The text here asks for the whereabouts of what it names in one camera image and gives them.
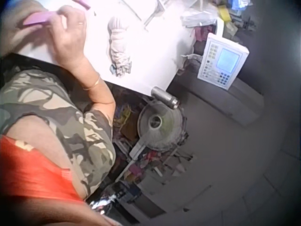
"pink object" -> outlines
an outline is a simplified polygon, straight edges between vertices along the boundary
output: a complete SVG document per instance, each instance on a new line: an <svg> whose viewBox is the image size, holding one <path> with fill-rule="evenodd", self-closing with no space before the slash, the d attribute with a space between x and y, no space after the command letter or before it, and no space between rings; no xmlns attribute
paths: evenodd
<svg viewBox="0 0 301 226"><path fill-rule="evenodd" d="M194 30L195 30L197 41L206 41L208 38L208 34L213 33L213 27L211 25L195 27Z"/></svg>
<svg viewBox="0 0 301 226"><path fill-rule="evenodd" d="M86 9L90 9L91 8L89 0L73 0L73 1L75 1L78 4L82 5Z"/></svg>
<svg viewBox="0 0 301 226"><path fill-rule="evenodd" d="M141 168L139 166L137 166L136 164L130 165L128 170L137 177L139 177L143 174Z"/></svg>
<svg viewBox="0 0 301 226"><path fill-rule="evenodd" d="M54 14L56 14L55 11L40 12L40 13L31 14L29 17L27 17L24 20L23 25L32 25L32 24L42 24L42 23L45 23Z"/></svg>

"yellow object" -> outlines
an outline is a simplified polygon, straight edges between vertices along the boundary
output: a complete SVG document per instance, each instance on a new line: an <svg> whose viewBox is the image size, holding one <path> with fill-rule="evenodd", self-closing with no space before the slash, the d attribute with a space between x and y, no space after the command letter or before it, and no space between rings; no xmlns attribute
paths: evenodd
<svg viewBox="0 0 301 226"><path fill-rule="evenodd" d="M226 6L219 6L218 10L220 12L220 15L221 15L221 18L223 21L225 21L225 22L231 21L230 14L229 14L229 11Z"/></svg>
<svg viewBox="0 0 301 226"><path fill-rule="evenodd" d="M130 117L132 112L132 109L130 105L126 105L124 109L121 112L121 116L119 119L114 118L114 127L119 128L119 131L122 129L122 127L125 125L127 122L128 118Z"/></svg>

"camouflage shirt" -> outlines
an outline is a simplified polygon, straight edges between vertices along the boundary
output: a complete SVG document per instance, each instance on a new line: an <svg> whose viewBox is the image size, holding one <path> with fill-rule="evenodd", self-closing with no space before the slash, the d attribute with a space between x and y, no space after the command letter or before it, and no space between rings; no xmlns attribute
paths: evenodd
<svg viewBox="0 0 301 226"><path fill-rule="evenodd" d="M18 119L36 115L55 132L87 196L106 177L115 162L112 128L98 110L82 113L62 83L40 70L19 72L0 91L0 131L6 135Z"/></svg>

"woman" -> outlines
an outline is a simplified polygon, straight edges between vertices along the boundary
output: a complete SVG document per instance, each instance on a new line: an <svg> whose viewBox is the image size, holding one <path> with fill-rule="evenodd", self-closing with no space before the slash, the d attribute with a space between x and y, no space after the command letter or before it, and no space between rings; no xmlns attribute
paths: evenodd
<svg viewBox="0 0 301 226"><path fill-rule="evenodd" d="M45 9L23 0L1 17L1 56L42 25L19 28ZM67 18L67 28L62 23ZM84 56L84 12L64 6L47 25L54 57L88 91L93 104L81 113L69 99L59 75L22 71L0 91L2 188L14 198L22 218L37 225L75 223L112 225L83 200L99 186L115 161L111 143L115 101Z"/></svg>

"plastic bag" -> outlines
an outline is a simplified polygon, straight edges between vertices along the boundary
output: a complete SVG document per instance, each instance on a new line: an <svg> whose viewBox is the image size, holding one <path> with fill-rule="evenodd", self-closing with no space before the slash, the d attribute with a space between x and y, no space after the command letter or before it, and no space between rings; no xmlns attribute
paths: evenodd
<svg viewBox="0 0 301 226"><path fill-rule="evenodd" d="M207 4L201 12L197 7L186 10L182 16L182 25L186 27L198 27L215 24L218 17L218 10L215 6Z"/></svg>
<svg viewBox="0 0 301 226"><path fill-rule="evenodd" d="M183 4L186 7L191 7L193 6L198 0L183 0Z"/></svg>
<svg viewBox="0 0 301 226"><path fill-rule="evenodd" d="M233 10L245 10L251 4L251 0L229 0Z"/></svg>

